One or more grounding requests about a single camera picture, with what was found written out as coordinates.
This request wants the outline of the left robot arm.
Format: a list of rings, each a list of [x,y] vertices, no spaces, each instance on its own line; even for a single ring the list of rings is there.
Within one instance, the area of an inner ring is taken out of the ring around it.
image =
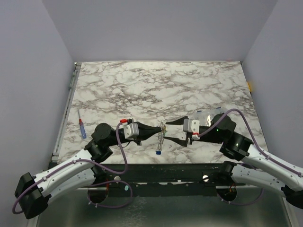
[[[92,140],[70,159],[36,175],[23,174],[15,190],[16,201],[13,214],[23,213],[27,219],[36,217],[48,207],[50,199],[56,195],[83,186],[101,186],[104,182],[103,170],[123,175],[128,170],[128,163],[122,143],[142,141],[161,132],[161,127],[154,127],[122,119],[115,129],[107,123],[99,124],[92,133]],[[124,169],[112,170],[104,165],[112,155],[111,146],[117,145],[122,153]]]

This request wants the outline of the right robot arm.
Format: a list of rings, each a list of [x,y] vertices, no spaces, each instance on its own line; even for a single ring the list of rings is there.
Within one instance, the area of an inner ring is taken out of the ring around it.
[[[236,133],[236,123],[227,113],[217,114],[210,126],[184,116],[169,125],[182,125],[185,140],[169,140],[186,147],[193,141],[221,144],[220,152],[230,159],[218,172],[223,185],[244,183],[278,193],[291,205],[303,207],[303,169],[262,149],[254,137]]]

